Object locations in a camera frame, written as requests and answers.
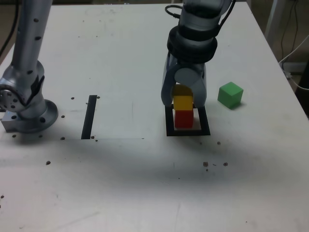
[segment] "green cube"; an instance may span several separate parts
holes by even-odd
[[[227,108],[232,109],[240,105],[243,89],[233,82],[221,86],[219,89],[218,101]]]

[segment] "white table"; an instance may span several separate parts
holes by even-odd
[[[166,137],[165,6],[52,7],[39,60],[59,118],[42,138],[0,127],[0,231],[309,230],[308,120],[247,3],[206,65],[211,136],[190,138]],[[217,101],[230,81],[234,111]],[[89,95],[95,139],[81,140]]]

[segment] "gray robot arm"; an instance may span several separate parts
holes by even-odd
[[[53,0],[24,0],[11,65],[0,79],[2,124],[7,132],[30,133],[51,126],[57,119],[54,103],[42,95],[44,68],[38,61]]]
[[[216,36],[230,14],[235,0],[185,0],[179,23],[168,38],[168,57],[163,74],[161,99],[165,106],[173,101],[176,83],[189,87],[193,103],[199,108],[206,100],[205,63],[211,60],[217,48]],[[221,16],[227,16],[219,24]]]

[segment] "stacked blocks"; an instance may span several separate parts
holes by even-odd
[[[219,89],[218,101],[227,108],[232,109],[240,105],[243,89],[233,82],[221,86]]]
[[[184,85],[175,85],[173,89],[175,110],[175,128],[192,128],[193,126],[193,93]]]

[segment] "black square outline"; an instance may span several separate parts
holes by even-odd
[[[198,108],[200,130],[175,130],[174,129],[174,117],[173,117],[174,104],[170,107],[165,106],[165,124],[166,124],[166,136],[205,136],[210,135],[210,129],[208,125],[207,115],[205,107]]]

